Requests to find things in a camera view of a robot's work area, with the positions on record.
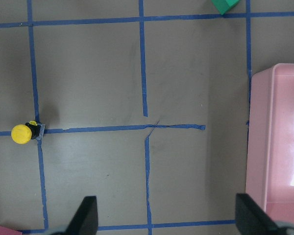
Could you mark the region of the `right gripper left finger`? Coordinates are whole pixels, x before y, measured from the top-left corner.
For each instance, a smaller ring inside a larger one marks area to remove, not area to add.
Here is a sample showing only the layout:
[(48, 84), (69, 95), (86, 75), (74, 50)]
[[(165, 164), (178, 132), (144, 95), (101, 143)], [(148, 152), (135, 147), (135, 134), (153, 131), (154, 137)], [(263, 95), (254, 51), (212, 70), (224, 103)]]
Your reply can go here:
[(48, 235), (96, 235), (98, 205), (96, 196), (85, 196), (65, 228), (48, 230)]

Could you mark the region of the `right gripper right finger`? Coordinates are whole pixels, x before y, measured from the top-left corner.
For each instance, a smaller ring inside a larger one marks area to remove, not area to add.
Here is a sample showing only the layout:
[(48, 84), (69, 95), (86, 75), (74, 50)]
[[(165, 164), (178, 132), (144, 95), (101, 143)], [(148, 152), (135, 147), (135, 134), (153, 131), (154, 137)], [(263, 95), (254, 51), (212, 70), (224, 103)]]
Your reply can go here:
[(242, 235), (294, 235), (294, 225), (278, 225), (246, 193), (236, 194), (235, 225)]

